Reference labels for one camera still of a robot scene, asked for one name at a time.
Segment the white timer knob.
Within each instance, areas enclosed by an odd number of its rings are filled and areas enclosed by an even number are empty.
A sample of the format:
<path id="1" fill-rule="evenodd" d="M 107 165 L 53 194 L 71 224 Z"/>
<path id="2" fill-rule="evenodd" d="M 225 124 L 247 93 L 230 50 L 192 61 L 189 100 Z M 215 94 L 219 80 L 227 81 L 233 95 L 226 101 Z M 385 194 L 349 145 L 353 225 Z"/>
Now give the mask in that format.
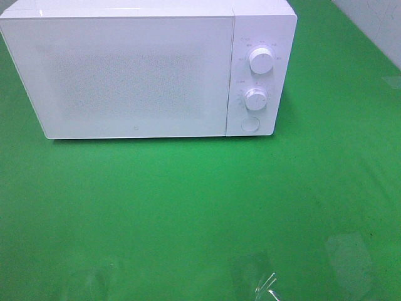
<path id="1" fill-rule="evenodd" d="M 260 88 L 252 88 L 244 95 L 245 106 L 250 111 L 262 110 L 266 106 L 267 100 L 267 92 Z"/>

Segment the clear tape strip front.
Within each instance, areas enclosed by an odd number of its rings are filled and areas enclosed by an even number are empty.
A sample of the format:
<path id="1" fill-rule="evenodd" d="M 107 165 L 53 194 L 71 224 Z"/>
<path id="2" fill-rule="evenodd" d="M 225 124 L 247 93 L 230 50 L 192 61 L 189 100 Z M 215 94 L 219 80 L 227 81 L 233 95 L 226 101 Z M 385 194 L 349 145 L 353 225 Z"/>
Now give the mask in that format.
<path id="1" fill-rule="evenodd" d="M 281 297 L 275 290 L 272 289 L 272 286 L 275 284 L 276 281 L 277 278 L 274 272 L 268 278 L 262 278 L 255 288 L 254 301 L 280 301 Z"/>

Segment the white microwave door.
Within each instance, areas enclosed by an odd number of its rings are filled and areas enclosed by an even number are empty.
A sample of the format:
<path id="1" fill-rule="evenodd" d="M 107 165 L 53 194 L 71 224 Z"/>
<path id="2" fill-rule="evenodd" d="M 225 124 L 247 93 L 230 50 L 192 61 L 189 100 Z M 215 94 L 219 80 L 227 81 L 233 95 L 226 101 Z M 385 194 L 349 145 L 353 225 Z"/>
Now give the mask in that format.
<path id="1" fill-rule="evenodd" d="M 232 17 L 4 19 L 49 139 L 226 133 Z"/>

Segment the white microwave oven body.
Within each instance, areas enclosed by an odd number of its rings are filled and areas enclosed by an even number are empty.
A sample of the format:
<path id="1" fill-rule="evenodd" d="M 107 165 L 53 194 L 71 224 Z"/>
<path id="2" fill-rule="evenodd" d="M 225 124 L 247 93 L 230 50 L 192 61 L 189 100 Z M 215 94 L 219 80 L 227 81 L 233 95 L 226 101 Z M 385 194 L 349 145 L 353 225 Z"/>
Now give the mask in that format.
<path id="1" fill-rule="evenodd" d="M 290 58 L 297 16 L 286 1 L 16 1 L 1 14 L 4 19 L 45 18 L 166 18 L 232 17 L 233 34 L 226 133 L 221 136 L 271 135 Z M 249 66 L 249 54 L 259 46 L 274 52 L 272 69 L 262 75 Z M 267 92 L 262 110 L 244 103 L 252 88 Z M 260 120 L 255 132 L 245 132 L 242 121 Z"/>

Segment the white upper power knob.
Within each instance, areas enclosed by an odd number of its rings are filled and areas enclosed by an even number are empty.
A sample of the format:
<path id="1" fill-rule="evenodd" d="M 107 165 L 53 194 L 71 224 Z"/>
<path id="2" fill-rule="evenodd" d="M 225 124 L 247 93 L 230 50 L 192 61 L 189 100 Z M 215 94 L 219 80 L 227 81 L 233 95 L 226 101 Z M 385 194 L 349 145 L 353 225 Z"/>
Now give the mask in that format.
<path id="1" fill-rule="evenodd" d="M 249 54 L 249 66 L 253 73 L 262 75 L 269 72 L 274 64 L 274 52 L 268 46 L 259 46 Z"/>

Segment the round door release button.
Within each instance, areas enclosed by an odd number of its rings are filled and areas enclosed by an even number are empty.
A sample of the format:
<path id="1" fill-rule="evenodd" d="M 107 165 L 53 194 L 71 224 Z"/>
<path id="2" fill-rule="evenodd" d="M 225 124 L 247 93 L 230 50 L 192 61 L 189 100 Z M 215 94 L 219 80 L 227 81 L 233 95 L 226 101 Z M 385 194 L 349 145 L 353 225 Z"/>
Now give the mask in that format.
<path id="1" fill-rule="evenodd" d="M 256 117 L 249 117 L 242 121 L 241 128 L 245 132 L 255 132 L 260 127 L 260 120 Z"/>

